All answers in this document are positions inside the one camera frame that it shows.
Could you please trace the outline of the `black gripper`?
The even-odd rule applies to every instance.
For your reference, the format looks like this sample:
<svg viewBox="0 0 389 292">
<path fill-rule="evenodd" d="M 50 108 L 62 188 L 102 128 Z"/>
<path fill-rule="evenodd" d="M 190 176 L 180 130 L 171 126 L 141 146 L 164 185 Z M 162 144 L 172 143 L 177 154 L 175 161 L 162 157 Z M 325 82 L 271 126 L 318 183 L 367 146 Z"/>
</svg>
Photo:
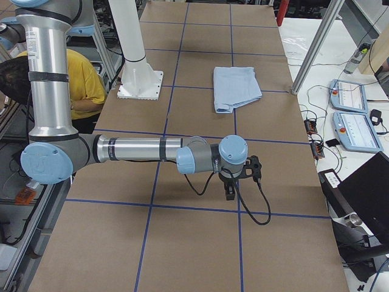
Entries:
<svg viewBox="0 0 389 292">
<path fill-rule="evenodd" d="M 225 198 L 227 201 L 235 199 L 235 183 L 239 180 L 239 175 L 231 172 L 220 172 L 218 174 L 220 180 L 224 183 Z"/>
</svg>

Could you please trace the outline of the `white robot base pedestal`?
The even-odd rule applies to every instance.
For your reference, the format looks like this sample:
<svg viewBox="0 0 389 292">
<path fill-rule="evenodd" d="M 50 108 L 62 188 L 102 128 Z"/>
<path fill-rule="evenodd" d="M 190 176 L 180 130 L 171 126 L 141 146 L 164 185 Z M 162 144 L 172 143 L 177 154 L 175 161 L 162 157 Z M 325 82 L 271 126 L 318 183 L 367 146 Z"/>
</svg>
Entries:
<svg viewBox="0 0 389 292">
<path fill-rule="evenodd" d="M 164 73 L 153 70 L 147 62 L 136 2 L 110 0 L 109 6 L 125 59 L 117 96 L 157 100 Z"/>
</svg>

